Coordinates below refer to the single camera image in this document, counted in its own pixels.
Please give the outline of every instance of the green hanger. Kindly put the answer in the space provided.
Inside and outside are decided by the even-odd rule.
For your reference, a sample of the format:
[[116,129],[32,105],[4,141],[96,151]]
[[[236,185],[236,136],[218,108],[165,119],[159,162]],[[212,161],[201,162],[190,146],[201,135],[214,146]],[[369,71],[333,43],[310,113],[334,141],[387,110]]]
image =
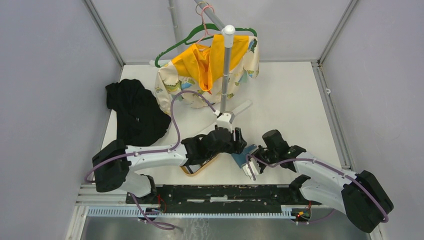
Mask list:
[[[213,23],[206,23],[206,29],[211,29],[211,30],[216,30],[219,31],[218,27],[213,24]],[[154,60],[154,65],[157,68],[160,68],[161,66],[159,66],[158,61],[159,59],[161,59],[161,57],[167,53],[169,53],[170,51],[174,50],[175,48],[177,48],[178,46],[180,46],[181,44],[185,44],[185,45],[191,45],[191,44],[195,44],[197,42],[197,40],[195,41],[190,41],[187,42],[188,40],[190,40],[194,35],[196,35],[197,33],[204,31],[205,28],[203,27],[203,24],[200,24],[199,26],[195,27],[193,30],[191,30],[190,34],[184,38],[183,40],[181,40],[180,42],[178,42],[177,44],[171,46],[170,48],[168,48],[167,50],[161,52],[156,59]],[[243,28],[243,27],[236,27],[235,28],[236,31],[244,31],[244,32],[251,32],[253,34],[253,36],[257,37],[258,34],[256,33],[256,31],[253,28]],[[207,40],[207,39],[211,39],[214,36],[208,36],[202,39],[203,40]]]

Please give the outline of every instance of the white wall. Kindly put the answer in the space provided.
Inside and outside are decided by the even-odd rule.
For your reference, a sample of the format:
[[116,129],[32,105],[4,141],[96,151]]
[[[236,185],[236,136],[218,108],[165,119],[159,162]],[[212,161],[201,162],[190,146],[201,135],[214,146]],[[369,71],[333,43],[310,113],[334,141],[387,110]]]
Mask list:
[[[93,3],[125,62],[148,62],[175,44],[167,0],[93,0]],[[257,31],[261,60],[316,60],[349,0],[211,0],[209,3],[224,24]],[[201,24],[201,18],[195,13],[193,0],[175,0],[175,6],[185,37]]]
[[389,240],[423,239],[424,1],[362,0],[324,62],[359,171],[394,203]]
[[0,2],[0,239],[64,238],[119,72],[82,0]]

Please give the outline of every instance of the patterned garment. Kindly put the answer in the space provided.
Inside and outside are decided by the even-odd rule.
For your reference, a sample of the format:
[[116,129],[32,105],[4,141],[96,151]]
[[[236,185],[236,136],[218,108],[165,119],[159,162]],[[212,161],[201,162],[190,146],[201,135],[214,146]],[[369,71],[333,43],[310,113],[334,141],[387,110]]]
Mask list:
[[[182,90],[202,94],[212,104],[221,101],[224,70],[224,37],[214,35],[211,46],[193,44],[186,51],[162,66],[157,72],[155,95],[160,109],[170,114],[171,100]],[[254,36],[234,36],[231,49],[227,99],[231,99],[240,84],[259,74],[258,39]],[[193,108],[205,107],[203,99],[184,93],[177,100]]]

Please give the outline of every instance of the black cloth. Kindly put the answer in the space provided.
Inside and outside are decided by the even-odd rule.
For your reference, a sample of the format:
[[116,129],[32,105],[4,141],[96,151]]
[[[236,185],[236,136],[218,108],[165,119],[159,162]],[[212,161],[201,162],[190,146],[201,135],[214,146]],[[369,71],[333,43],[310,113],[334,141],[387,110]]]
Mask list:
[[116,138],[125,145],[146,147],[165,135],[171,118],[139,80],[124,79],[107,85],[106,91],[107,108],[116,111]]

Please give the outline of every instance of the metal corner post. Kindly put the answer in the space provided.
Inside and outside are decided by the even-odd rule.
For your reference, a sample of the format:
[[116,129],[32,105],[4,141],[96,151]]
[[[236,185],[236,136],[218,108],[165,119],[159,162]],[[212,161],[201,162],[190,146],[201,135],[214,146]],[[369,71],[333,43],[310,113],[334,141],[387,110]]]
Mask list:
[[343,135],[342,126],[340,125],[340,120],[337,114],[336,107],[333,104],[331,99],[331,92],[327,86],[326,80],[324,78],[324,73],[318,64],[318,62],[312,62],[312,70],[315,75],[316,83],[318,85],[318,90],[321,95],[322,104],[324,106],[325,114],[327,115],[328,124],[330,126],[330,131],[332,138],[334,139],[335,148],[337,151],[338,158],[342,168],[351,168],[355,170],[355,165],[352,161],[352,155],[347,146],[345,137]]
[[338,22],[337,26],[334,29],[334,32],[332,33],[327,45],[325,46],[324,50],[322,51],[321,56],[319,57],[318,63],[321,66],[323,62],[326,60],[331,48],[333,47],[334,43],[336,42],[336,39],[340,35],[340,32],[342,31],[343,27],[346,25],[347,20],[351,16],[351,13],[357,6],[357,3],[359,0],[350,0],[349,4],[347,5],[346,10],[344,11],[340,21]]
[[87,7],[88,12],[92,16],[94,22],[96,23],[98,29],[100,30],[101,35],[103,36],[104,40],[106,41],[107,45],[109,46],[110,51],[112,52],[113,56],[115,57],[118,64],[121,66],[121,68],[125,65],[124,59],[122,58],[121,54],[118,51],[117,46],[115,45],[114,41],[112,40],[111,35],[109,34],[108,30],[105,27],[105,24],[103,23],[102,19],[100,18],[99,13],[97,12],[96,7],[94,6],[94,3],[92,0],[82,0],[85,3],[85,6]]
[[[171,19],[172,19],[172,27],[173,27],[173,34],[175,35],[175,42],[180,42],[183,37],[181,34],[181,28],[178,24],[178,15],[175,8],[175,0],[168,0],[169,1],[169,11],[171,13]],[[184,51],[183,45],[179,45],[176,47],[176,50],[178,53],[182,53]]]

